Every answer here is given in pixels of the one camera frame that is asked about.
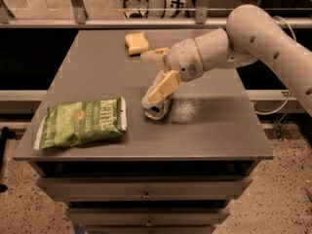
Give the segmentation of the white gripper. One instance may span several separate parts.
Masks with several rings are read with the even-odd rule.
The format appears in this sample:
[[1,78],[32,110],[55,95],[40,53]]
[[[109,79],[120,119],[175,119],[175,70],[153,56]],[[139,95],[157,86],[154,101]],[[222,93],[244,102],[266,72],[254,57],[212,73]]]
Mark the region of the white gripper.
[[204,74],[199,50],[194,39],[174,44],[170,49],[160,48],[140,55],[143,62],[154,64],[161,70],[141,100],[144,108],[151,108],[173,94],[180,82],[189,82]]

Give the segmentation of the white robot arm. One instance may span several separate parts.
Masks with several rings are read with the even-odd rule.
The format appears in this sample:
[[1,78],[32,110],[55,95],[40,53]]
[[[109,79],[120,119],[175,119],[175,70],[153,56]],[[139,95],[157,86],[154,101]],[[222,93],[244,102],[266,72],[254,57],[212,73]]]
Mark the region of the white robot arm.
[[161,68],[141,100],[144,108],[160,108],[181,82],[197,79],[207,71],[237,68],[260,60],[312,115],[311,51],[288,36],[257,6],[236,8],[224,29],[183,40],[169,49],[145,52],[140,57]]

